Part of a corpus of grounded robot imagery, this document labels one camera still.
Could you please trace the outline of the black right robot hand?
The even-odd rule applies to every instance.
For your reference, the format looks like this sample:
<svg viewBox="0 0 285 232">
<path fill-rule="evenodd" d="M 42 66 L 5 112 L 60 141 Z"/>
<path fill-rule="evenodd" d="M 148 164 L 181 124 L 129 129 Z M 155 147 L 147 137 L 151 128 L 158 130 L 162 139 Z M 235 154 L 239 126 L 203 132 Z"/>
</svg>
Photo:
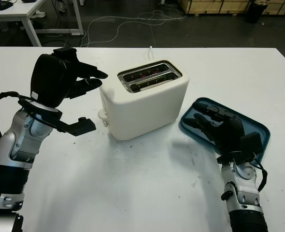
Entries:
<svg viewBox="0 0 285 232">
<path fill-rule="evenodd" d="M 240 138 L 244 136 L 241 120 L 226 109 L 204 103 L 194 103 L 192 108 L 198 111 L 192 118 L 184 118 L 183 122 L 199 129 L 213 141 L 223 155 L 240 150 Z"/>
</svg>

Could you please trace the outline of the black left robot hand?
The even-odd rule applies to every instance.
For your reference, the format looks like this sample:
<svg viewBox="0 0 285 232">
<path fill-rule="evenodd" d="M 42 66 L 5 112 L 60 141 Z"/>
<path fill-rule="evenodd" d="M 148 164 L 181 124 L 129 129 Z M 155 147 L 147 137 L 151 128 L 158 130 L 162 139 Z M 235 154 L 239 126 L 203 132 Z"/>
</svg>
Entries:
<svg viewBox="0 0 285 232">
<path fill-rule="evenodd" d="M 96 66 L 80 62 L 75 48 L 62 47 L 37 59 L 30 96 L 42 105 L 56 108 L 65 98 L 77 98 L 99 88 L 107 77 Z"/>
</svg>

